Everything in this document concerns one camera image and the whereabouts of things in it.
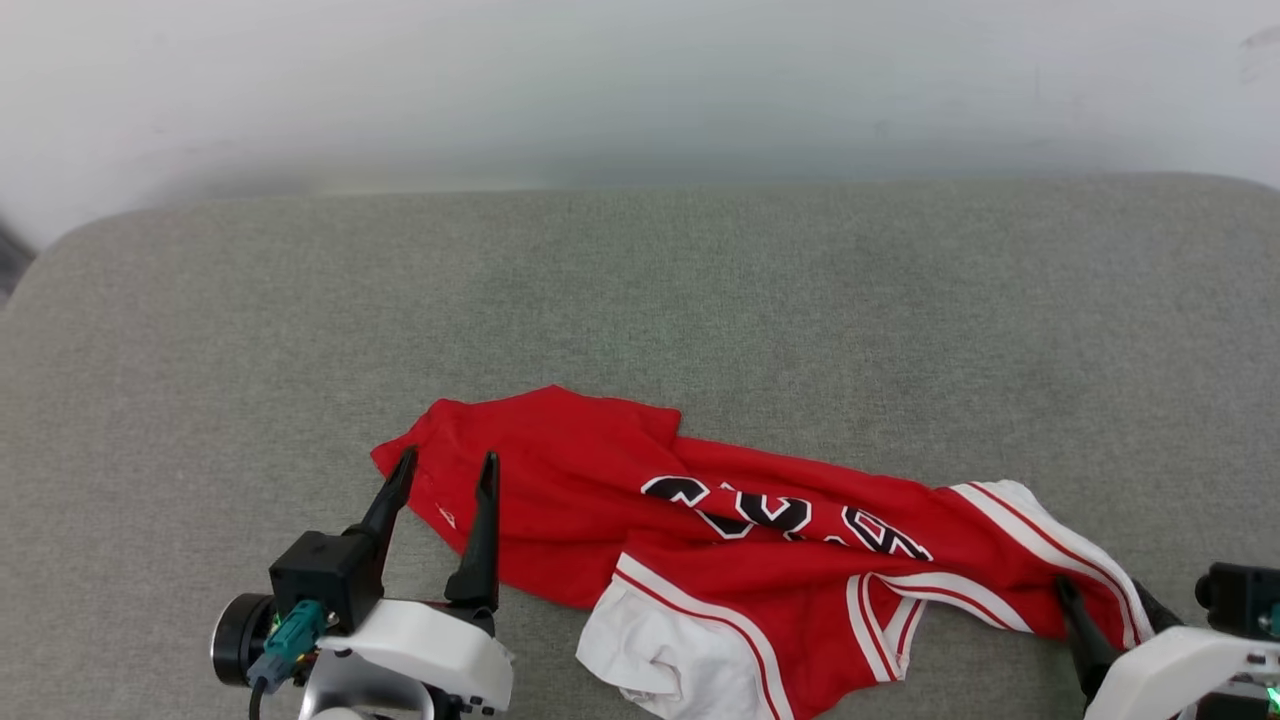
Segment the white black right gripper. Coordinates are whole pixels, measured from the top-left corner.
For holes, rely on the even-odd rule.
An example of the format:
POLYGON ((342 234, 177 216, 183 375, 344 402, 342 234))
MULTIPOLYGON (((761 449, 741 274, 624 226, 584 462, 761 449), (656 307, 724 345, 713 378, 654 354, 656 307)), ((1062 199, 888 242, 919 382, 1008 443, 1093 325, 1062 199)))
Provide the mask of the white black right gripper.
POLYGON ((1056 596, 1085 719, 1189 719, 1204 696, 1244 685, 1277 687, 1276 642, 1245 639, 1185 623, 1132 578, 1155 638, 1120 656, 1087 610, 1069 577, 1056 596))

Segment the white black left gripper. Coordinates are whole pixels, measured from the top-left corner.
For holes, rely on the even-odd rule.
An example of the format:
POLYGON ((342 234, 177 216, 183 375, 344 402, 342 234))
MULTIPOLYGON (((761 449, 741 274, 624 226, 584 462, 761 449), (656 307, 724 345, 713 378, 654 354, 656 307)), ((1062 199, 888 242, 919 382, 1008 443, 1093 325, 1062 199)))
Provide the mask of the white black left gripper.
MULTIPOLYGON (((419 462, 407 447, 361 521, 348 527, 384 566, 396 519, 410 498, 419 462)), ((499 609, 500 457, 488 452, 457 570, 445 583, 451 609, 499 609)), ((320 719, 492 719, 509 708, 515 673, 492 620, 406 600, 381 600, 351 635, 320 639, 320 719)))

